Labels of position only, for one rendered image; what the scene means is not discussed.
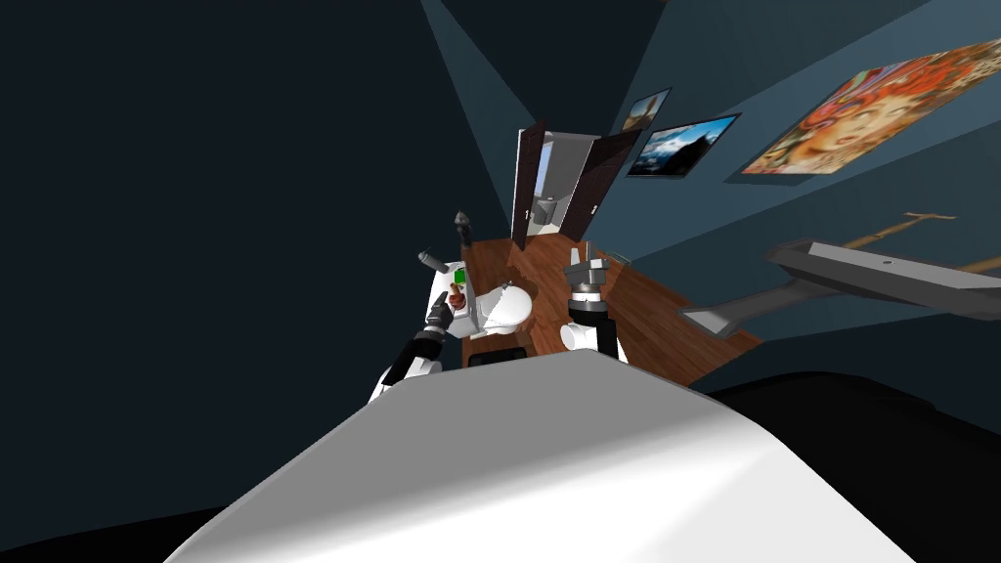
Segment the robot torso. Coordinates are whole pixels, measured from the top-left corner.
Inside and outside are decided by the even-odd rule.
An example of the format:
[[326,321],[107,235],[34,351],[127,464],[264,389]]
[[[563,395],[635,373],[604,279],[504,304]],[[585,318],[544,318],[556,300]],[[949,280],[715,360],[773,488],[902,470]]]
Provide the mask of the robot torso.
[[590,350],[400,381],[164,563],[914,563],[750,418]]

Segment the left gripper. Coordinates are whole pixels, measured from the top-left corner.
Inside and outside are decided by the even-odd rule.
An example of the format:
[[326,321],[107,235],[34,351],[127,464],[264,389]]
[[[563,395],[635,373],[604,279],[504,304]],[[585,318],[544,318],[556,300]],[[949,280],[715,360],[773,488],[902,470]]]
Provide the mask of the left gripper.
[[433,301],[426,317],[426,326],[436,330],[448,330],[454,320],[454,310],[449,304],[450,293],[442,291]]

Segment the white toilet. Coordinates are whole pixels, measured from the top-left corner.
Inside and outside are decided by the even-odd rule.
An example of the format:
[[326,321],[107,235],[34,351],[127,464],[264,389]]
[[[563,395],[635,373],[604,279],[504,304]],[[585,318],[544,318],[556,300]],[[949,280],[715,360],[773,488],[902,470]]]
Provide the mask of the white toilet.
[[496,334],[510,334],[531,315],[533,309],[532,297],[522,287],[505,282],[502,285],[478,294],[471,282],[471,271],[463,262],[450,262],[448,274],[436,273],[430,285],[426,313],[432,301],[442,291],[450,292],[453,283],[453,272],[459,267],[466,269],[467,283],[463,285],[466,306],[460,311],[454,310],[454,320],[447,334],[455,338],[479,338]]

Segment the large orange colourful painting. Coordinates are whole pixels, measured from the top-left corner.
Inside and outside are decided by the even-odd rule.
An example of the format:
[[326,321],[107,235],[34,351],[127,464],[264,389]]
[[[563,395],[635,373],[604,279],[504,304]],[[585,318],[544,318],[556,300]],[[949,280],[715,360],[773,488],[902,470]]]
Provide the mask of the large orange colourful painting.
[[861,71],[743,170],[833,174],[1001,70],[1001,38]]

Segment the blue mountain landscape picture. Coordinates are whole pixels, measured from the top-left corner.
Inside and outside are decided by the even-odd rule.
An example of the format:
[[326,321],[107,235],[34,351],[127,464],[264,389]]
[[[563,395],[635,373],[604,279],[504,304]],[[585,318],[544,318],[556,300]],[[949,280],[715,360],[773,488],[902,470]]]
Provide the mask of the blue mountain landscape picture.
[[733,113],[653,132],[627,173],[628,178],[683,178],[739,119]]

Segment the small brown wall picture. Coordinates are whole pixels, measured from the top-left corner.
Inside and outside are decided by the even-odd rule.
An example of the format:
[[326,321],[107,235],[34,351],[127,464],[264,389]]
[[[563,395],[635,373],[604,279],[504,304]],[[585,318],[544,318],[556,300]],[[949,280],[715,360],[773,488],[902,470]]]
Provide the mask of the small brown wall picture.
[[671,91],[671,88],[666,88],[636,100],[625,117],[621,131],[628,132],[649,127]]

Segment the wooden towel bar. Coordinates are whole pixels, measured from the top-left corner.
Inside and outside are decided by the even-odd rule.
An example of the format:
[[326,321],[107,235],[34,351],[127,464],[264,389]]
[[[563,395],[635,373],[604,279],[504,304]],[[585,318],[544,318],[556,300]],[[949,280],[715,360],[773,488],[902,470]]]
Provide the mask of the wooden towel bar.
[[[921,222],[926,222],[926,220],[930,219],[944,220],[944,222],[951,222],[951,220],[956,219],[956,216],[949,216],[949,215],[942,215],[935,213],[905,212],[903,213],[903,215],[906,217],[906,220],[904,220],[904,222],[891,225],[881,231],[846,242],[843,244],[843,247],[849,249],[858,249],[872,242],[879,241],[891,235],[901,233],[913,227],[914,225],[917,225]],[[1001,269],[1001,255],[979,260],[978,262],[973,262],[958,268],[959,271],[968,272],[972,274],[985,274],[989,271],[997,269]]]

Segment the dark brown door leaf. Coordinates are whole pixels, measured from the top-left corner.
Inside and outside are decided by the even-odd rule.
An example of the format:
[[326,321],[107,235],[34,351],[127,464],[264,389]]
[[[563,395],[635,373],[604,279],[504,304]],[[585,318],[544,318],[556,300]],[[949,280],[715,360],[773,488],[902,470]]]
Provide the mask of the dark brown door leaf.
[[559,234],[580,242],[597,208],[607,196],[641,130],[593,140]]
[[511,239],[520,250],[526,246],[532,201],[544,147],[546,120],[519,132],[514,177]]

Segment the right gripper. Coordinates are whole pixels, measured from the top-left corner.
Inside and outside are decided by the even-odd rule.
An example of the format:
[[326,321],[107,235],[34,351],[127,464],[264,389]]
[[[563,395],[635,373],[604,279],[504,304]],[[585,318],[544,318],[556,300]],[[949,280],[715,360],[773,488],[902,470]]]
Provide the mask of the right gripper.
[[597,258],[591,241],[586,243],[586,262],[581,262],[580,251],[570,249],[570,265],[564,269],[573,297],[599,297],[610,270],[610,260]]

